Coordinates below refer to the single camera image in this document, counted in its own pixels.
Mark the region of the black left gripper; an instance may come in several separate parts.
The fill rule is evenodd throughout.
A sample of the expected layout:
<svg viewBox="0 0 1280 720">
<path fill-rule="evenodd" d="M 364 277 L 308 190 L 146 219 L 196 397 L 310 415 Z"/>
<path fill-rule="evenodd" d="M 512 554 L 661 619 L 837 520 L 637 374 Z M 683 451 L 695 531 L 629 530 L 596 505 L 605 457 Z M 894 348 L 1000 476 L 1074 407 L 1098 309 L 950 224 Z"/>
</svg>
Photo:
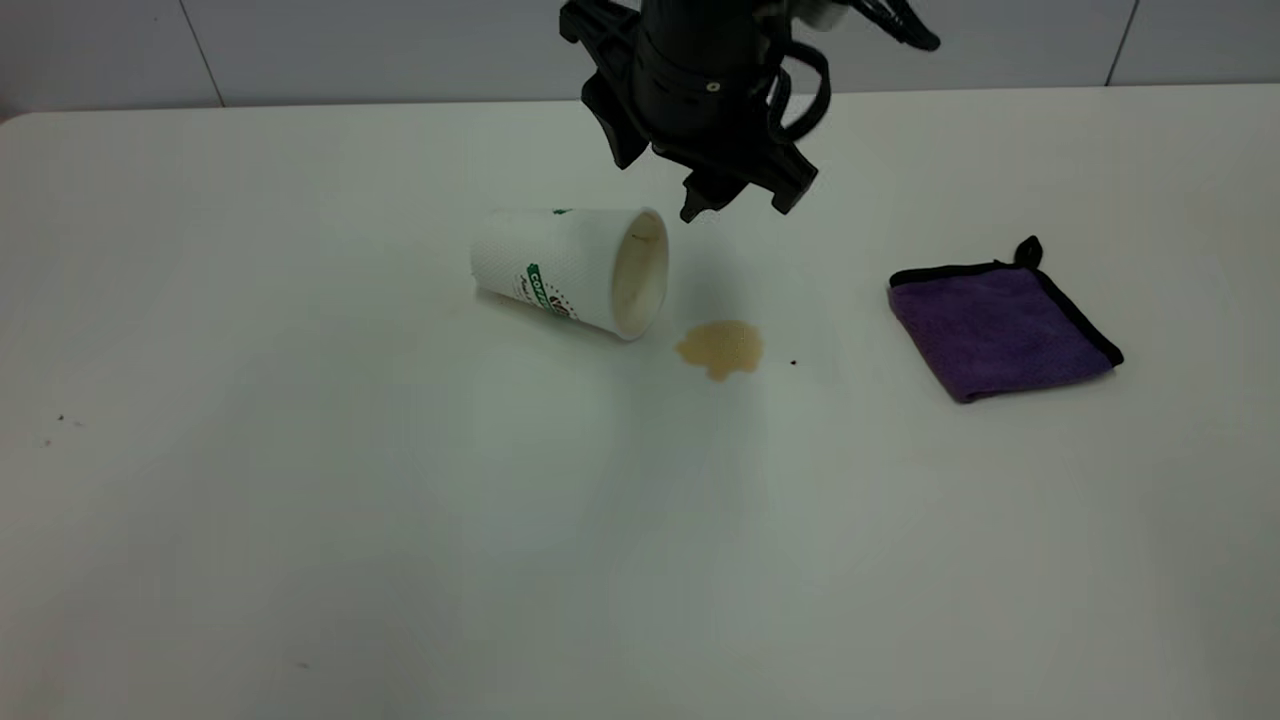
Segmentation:
<svg viewBox="0 0 1280 720">
<path fill-rule="evenodd" d="M 817 168 L 797 142 L 820 120 L 813 100 L 794 122 L 785 114 L 792 81 L 785 61 L 813 70 L 819 51 L 792 37 L 786 3 L 567 1 L 559 35 L 581 45 L 595 65 L 582 104 L 595 117 L 614 165 L 631 167 L 646 150 L 686 167 L 678 213 L 691 223 L 721 211 L 748 186 L 790 213 Z"/>
</svg>

